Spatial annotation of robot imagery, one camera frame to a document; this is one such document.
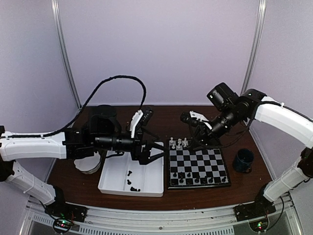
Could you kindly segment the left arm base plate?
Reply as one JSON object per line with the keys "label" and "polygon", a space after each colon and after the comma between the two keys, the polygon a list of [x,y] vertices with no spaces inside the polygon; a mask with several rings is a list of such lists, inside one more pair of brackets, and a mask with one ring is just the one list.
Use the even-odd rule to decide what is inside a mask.
{"label": "left arm base plate", "polygon": [[69,203],[53,203],[51,205],[44,205],[45,213],[51,215],[53,218],[61,218],[74,222],[84,222],[88,209],[83,206],[78,206]]}

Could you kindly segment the white plastic tray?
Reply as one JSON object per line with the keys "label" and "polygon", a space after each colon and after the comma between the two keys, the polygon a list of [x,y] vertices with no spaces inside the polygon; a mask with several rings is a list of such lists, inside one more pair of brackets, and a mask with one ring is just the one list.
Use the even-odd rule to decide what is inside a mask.
{"label": "white plastic tray", "polygon": [[[140,192],[130,191],[127,173]],[[123,196],[162,197],[164,192],[164,157],[148,165],[133,161],[130,153],[106,158],[102,168],[98,189],[101,193]]]}

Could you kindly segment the black and silver chessboard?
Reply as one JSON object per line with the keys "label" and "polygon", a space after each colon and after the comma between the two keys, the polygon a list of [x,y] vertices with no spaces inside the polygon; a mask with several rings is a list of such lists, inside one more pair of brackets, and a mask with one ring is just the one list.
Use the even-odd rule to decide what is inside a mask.
{"label": "black and silver chessboard", "polygon": [[[192,188],[218,188],[231,186],[230,177],[227,166],[224,161],[223,153],[219,149],[204,149],[199,151],[171,150],[169,148],[169,139],[167,140],[168,147],[168,189],[192,189]],[[179,183],[178,175],[184,173],[183,184]],[[191,173],[191,177],[187,178],[187,173]],[[195,179],[199,177],[200,182],[195,183]],[[201,184],[201,179],[207,177],[213,178],[213,183]],[[186,179],[192,179],[193,184],[188,185]]]}

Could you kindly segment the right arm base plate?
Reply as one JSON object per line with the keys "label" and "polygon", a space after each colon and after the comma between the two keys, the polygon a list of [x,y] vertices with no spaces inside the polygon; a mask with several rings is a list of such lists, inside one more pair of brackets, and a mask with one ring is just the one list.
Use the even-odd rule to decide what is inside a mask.
{"label": "right arm base plate", "polygon": [[234,213],[238,222],[255,219],[276,212],[273,203],[252,202],[248,204],[239,204],[234,207]]}

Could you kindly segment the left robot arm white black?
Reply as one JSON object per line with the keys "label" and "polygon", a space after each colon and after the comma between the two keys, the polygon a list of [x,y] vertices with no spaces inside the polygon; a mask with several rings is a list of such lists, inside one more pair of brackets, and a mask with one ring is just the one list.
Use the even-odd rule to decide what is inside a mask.
{"label": "left robot arm white black", "polygon": [[48,185],[25,171],[18,159],[55,158],[60,160],[80,160],[93,157],[103,150],[129,152],[132,160],[147,165],[161,157],[152,155],[153,148],[165,148],[152,141],[143,140],[145,126],[153,115],[149,107],[140,108],[132,117],[130,127],[123,132],[113,106],[100,105],[89,113],[87,122],[81,129],[64,128],[54,133],[18,134],[0,128],[0,180],[12,183],[37,198],[59,217],[70,213],[62,189]]}

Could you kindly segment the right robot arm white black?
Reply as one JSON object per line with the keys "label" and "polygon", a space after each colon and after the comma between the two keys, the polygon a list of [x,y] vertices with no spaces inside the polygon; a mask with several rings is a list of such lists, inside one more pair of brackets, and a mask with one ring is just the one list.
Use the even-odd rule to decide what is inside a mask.
{"label": "right robot arm white black", "polygon": [[207,98],[220,112],[213,120],[190,111],[181,120],[195,127],[192,140],[196,147],[203,149],[222,148],[219,138],[241,121],[248,126],[254,120],[269,124],[299,140],[305,149],[296,162],[280,177],[269,182],[260,191],[256,202],[251,204],[251,212],[261,216],[269,209],[269,203],[313,176],[313,121],[311,118],[272,99],[256,89],[249,89],[237,95],[224,82],[215,86]]}

